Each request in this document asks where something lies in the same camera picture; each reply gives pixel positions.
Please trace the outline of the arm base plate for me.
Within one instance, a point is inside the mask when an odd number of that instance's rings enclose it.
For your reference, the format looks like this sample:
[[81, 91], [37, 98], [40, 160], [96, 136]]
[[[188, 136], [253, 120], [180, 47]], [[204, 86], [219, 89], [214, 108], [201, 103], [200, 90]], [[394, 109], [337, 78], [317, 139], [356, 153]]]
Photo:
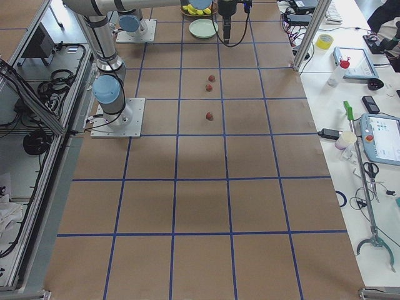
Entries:
[[117, 43], [153, 43], [157, 21], [155, 19], [120, 18]]
[[97, 114], [102, 114], [93, 123], [92, 138], [140, 138], [146, 100], [144, 98], [127, 98], [126, 106], [121, 115], [116, 118], [104, 114], [98, 104]]

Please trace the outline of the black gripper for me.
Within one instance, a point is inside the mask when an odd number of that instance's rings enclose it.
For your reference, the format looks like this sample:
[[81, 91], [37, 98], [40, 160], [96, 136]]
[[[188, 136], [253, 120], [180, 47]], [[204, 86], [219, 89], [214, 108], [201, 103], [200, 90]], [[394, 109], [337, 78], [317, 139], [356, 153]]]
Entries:
[[222, 16], [223, 42], [229, 43], [231, 38], [231, 16], [237, 11], [238, 0], [217, 0], [218, 14]]

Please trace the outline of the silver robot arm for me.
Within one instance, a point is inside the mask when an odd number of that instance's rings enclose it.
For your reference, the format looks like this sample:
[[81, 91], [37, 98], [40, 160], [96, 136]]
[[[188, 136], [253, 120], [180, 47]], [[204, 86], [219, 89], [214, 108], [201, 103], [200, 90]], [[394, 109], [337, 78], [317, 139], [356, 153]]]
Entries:
[[97, 57], [97, 67], [104, 73], [115, 73], [124, 69], [124, 61], [118, 55], [112, 34], [109, 29], [108, 13], [116, 11], [122, 14], [135, 16], [143, 8], [163, 8], [190, 4], [196, 9], [206, 9], [212, 1], [164, 1], [164, 0], [92, 0], [92, 1], [64, 1], [79, 21], [81, 29]]
[[[180, 9], [193, 16], [212, 14], [213, 1], [181, 1]], [[145, 20], [140, 9], [118, 11], [119, 30], [128, 36], [141, 41], [150, 41], [151, 34], [155, 33], [156, 21]]]

